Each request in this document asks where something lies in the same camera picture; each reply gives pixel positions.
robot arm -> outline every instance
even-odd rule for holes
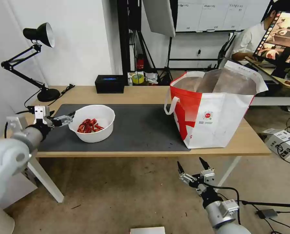
[[[250,234],[245,227],[233,223],[233,221],[236,220],[236,211],[239,209],[238,204],[233,199],[223,201],[211,186],[207,186],[214,186],[214,168],[210,168],[209,164],[202,158],[199,159],[204,170],[201,171],[200,174],[192,176],[185,173],[181,164],[177,162],[178,172],[180,173],[179,178],[190,187],[195,188],[197,193],[202,197],[203,207],[208,213],[209,221],[215,233]]]
[[[0,140],[0,199],[7,181],[24,166],[32,156],[32,152],[55,127],[62,127],[70,122],[75,112],[60,117],[50,117],[48,106],[35,106],[34,124],[27,126],[23,115],[7,117],[8,125],[13,130],[10,139]]]

wooden table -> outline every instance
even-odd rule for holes
[[[59,91],[62,86],[54,86]],[[50,110],[57,111],[62,104],[164,104],[167,86],[126,86],[124,94],[97,94],[94,86],[76,86],[50,106]],[[46,105],[36,101],[34,105]],[[34,116],[26,114],[28,124]],[[270,155],[270,150],[254,132],[251,126],[242,120],[235,135],[225,148],[192,149],[184,152],[38,152],[37,157],[172,157],[172,156],[224,156],[231,159],[226,165],[218,186],[221,186],[242,156]],[[46,174],[36,159],[30,161],[29,168],[44,184],[58,202],[62,202],[63,195]]]
[[[245,58],[254,68],[258,70],[258,72],[262,75],[265,81],[271,80],[276,84],[281,85],[284,88],[290,89],[290,84],[285,83],[285,79],[282,79],[277,76],[273,76],[272,72],[275,68],[263,68],[260,67],[263,63],[268,63],[263,60],[262,62],[258,62],[256,60],[250,59],[249,57]],[[254,106],[290,106],[290,97],[255,97],[252,104]]]

shopping bag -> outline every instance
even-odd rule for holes
[[[226,147],[254,96],[267,90],[260,74],[227,61],[222,69],[186,72],[172,81],[164,111],[174,113],[187,148]]]

white shirt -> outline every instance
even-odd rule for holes
[[[259,43],[261,42],[266,30],[264,30],[264,22],[254,25],[244,30],[235,39],[232,54],[237,52],[241,53],[254,53]],[[242,65],[246,65],[248,61],[239,61]]]

man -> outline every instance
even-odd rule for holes
[[[278,0],[275,2],[268,12],[267,18],[263,22],[244,30],[240,34],[235,41],[232,51],[233,60],[239,61],[242,65],[251,68],[249,62],[245,60],[245,57],[254,59],[253,53],[261,42],[266,30],[269,28],[278,11],[290,12],[290,0]]]

